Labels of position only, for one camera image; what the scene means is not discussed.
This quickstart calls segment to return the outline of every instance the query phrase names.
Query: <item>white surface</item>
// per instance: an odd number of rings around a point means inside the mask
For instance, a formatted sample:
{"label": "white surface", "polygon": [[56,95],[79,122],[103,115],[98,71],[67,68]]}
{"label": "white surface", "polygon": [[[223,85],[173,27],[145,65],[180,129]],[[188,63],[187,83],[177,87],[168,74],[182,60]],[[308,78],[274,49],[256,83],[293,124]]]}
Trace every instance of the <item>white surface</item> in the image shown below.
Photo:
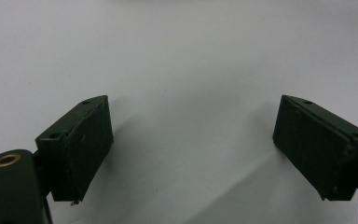
{"label": "white surface", "polygon": [[56,224],[358,223],[271,140],[282,94],[358,125],[358,0],[0,1],[0,152],[101,94],[115,145]]}

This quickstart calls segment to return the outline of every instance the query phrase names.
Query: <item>white background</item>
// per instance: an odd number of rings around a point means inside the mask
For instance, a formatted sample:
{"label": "white background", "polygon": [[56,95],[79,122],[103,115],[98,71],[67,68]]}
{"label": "white background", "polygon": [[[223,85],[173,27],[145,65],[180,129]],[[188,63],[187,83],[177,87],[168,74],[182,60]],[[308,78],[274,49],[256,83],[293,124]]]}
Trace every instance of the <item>white background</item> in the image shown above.
{"label": "white background", "polygon": [[271,139],[282,94],[358,126],[358,0],[0,1],[0,153],[102,94],[116,142],[54,223],[358,223]]}

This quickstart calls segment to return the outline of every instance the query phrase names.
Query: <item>brass insert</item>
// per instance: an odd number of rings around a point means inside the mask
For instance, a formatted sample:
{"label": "brass insert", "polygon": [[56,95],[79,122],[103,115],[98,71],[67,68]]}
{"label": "brass insert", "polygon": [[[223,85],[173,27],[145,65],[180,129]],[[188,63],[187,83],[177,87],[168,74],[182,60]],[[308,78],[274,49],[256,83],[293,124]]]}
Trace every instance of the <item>brass insert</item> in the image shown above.
{"label": "brass insert", "polygon": [[2,156],[0,158],[0,167],[9,166],[9,165],[11,165],[13,163],[16,163],[20,159],[21,159],[20,154],[17,154],[17,153],[7,154],[7,155]]}

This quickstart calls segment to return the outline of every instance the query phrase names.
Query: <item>clamp jaw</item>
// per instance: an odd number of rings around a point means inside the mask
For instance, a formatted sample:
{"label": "clamp jaw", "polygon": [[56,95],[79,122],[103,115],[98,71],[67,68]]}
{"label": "clamp jaw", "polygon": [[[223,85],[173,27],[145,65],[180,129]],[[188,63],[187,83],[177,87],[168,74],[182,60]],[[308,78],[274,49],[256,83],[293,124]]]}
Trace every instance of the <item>clamp jaw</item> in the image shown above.
{"label": "clamp jaw", "polygon": [[50,224],[46,196],[78,203],[113,143],[107,96],[83,101],[36,139],[0,154],[0,223]]}
{"label": "clamp jaw", "polygon": [[345,119],[284,95],[273,140],[323,200],[349,201],[358,189],[358,127]]}

